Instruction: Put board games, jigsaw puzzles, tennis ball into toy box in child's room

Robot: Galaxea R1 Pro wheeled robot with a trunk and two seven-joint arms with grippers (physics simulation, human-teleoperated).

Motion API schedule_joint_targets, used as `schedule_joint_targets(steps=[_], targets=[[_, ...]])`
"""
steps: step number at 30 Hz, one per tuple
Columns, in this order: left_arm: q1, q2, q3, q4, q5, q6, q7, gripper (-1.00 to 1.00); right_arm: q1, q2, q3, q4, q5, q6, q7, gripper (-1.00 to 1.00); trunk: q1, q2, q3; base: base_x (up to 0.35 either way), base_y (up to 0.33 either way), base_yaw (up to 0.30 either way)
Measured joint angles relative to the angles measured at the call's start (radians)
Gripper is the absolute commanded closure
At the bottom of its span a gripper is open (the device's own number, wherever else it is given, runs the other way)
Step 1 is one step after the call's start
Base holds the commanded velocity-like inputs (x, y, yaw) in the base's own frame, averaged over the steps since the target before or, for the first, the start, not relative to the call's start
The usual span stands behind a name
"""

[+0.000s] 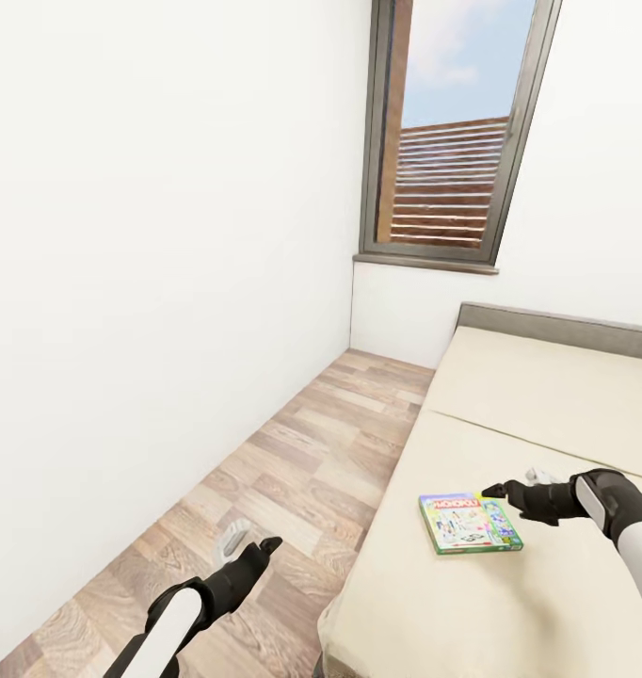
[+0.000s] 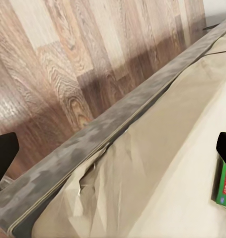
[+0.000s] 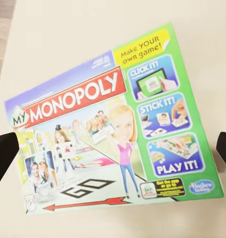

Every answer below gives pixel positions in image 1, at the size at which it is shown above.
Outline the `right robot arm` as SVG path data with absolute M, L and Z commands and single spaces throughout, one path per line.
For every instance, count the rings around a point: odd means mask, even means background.
M 642 492 L 621 472 L 594 468 L 562 479 L 533 466 L 527 485 L 510 479 L 481 492 L 507 499 L 521 518 L 559 526 L 559 519 L 589 518 L 612 540 L 642 597 Z

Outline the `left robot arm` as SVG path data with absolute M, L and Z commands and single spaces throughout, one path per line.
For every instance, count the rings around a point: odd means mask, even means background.
M 231 523 L 211 551 L 215 574 L 193 576 L 153 601 L 145 633 L 130 639 L 103 678 L 179 677 L 177 653 L 199 631 L 242 604 L 283 542 L 280 536 L 252 542 L 236 557 L 233 553 L 249 530 L 246 519 Z

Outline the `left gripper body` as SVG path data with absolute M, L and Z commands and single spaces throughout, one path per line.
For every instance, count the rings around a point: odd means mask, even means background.
M 266 559 L 259 544 L 252 542 L 237 557 L 237 560 L 217 571 L 229 582 L 232 596 L 229 608 L 219 616 L 220 618 L 229 612 L 234 612 L 242 604 L 269 563 L 270 560 Z

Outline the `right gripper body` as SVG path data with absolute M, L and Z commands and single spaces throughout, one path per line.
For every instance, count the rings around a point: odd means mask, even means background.
M 567 519 L 556 507 L 550 495 L 552 484 L 528 486 L 510 479 L 506 498 L 510 506 L 532 515 L 549 526 L 559 526 L 559 519 Z

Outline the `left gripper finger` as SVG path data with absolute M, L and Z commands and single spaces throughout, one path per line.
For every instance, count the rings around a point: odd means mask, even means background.
M 259 546 L 263 551 L 263 554 L 266 556 L 267 560 L 270 560 L 270 556 L 274 553 L 274 550 L 278 549 L 278 546 L 283 542 L 283 539 L 278 536 L 274 538 L 267 538 L 263 540 Z

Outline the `board game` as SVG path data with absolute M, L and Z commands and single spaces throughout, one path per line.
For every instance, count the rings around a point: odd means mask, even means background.
M 496 499 L 480 492 L 418 498 L 437 555 L 520 551 L 523 542 Z

